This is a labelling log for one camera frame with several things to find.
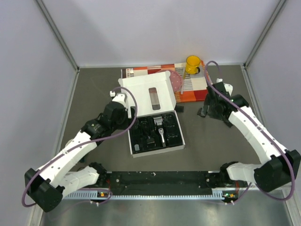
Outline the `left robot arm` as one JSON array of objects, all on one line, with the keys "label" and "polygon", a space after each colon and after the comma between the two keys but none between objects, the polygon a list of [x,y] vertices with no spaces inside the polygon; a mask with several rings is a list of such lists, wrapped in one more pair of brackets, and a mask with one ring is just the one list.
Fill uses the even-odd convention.
[{"label": "left robot arm", "polygon": [[89,185],[103,186],[107,176],[99,165],[71,169],[103,141],[126,133],[137,119],[137,105],[127,107],[124,101],[110,101],[96,118],[87,121],[70,143],[54,158],[38,169],[30,168],[24,175],[25,189],[21,202],[28,207],[29,196],[45,212],[58,206],[63,198]]}]

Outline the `silver hair clipper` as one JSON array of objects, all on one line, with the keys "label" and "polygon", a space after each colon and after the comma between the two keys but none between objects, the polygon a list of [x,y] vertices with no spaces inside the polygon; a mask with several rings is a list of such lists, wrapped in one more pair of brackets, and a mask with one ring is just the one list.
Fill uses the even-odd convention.
[{"label": "silver hair clipper", "polygon": [[166,141],[165,141],[164,129],[163,129],[163,118],[161,116],[159,116],[159,117],[154,117],[153,119],[157,126],[158,132],[161,136],[162,146],[166,147]]}]

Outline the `white cardboard box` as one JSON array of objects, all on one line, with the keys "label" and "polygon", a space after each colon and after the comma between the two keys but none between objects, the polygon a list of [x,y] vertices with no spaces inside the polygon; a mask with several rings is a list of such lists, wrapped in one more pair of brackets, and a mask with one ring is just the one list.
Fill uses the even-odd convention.
[{"label": "white cardboard box", "polygon": [[127,95],[126,106],[129,116],[133,111],[140,117],[159,115],[173,112],[176,107],[170,72],[147,74],[137,77],[119,79],[120,86],[124,87]]}]

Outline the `small oil bottle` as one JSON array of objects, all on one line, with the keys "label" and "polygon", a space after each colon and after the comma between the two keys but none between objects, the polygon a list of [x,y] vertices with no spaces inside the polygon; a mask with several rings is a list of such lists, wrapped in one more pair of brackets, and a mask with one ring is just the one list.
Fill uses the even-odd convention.
[{"label": "small oil bottle", "polygon": [[135,147],[135,151],[139,151],[140,150],[140,147],[139,147],[138,144],[134,145],[134,147]]}]

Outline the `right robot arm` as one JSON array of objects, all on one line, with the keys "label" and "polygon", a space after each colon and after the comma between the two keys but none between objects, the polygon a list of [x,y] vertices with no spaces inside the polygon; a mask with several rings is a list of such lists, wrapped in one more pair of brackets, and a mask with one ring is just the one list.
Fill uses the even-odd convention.
[{"label": "right robot arm", "polygon": [[235,126],[255,150],[260,164],[225,163],[220,168],[220,182],[231,186],[236,181],[251,182],[268,193],[297,178],[301,155],[280,144],[260,123],[249,103],[241,95],[231,95],[231,85],[222,81],[207,87],[201,117],[223,121]]}]

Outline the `black clipper comb guard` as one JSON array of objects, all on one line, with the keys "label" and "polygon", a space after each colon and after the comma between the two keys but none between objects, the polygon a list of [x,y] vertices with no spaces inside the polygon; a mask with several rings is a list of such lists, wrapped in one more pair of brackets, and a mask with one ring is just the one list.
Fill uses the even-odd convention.
[{"label": "black clipper comb guard", "polygon": [[178,113],[183,113],[184,112],[184,107],[183,106],[176,106],[175,107],[176,112]]},{"label": "black clipper comb guard", "polygon": [[154,138],[148,138],[147,140],[146,140],[146,144],[147,144],[147,147],[148,148],[154,148],[154,147],[156,147],[156,142],[155,142],[155,139]]},{"label": "black clipper comb guard", "polygon": [[197,115],[202,117],[202,118],[205,118],[206,115],[207,115],[207,111],[208,111],[208,107],[207,106],[203,106],[201,107],[198,112],[197,112]]},{"label": "black clipper comb guard", "polygon": [[167,134],[166,140],[168,145],[178,145],[178,143],[181,141],[181,138],[177,134]]}]

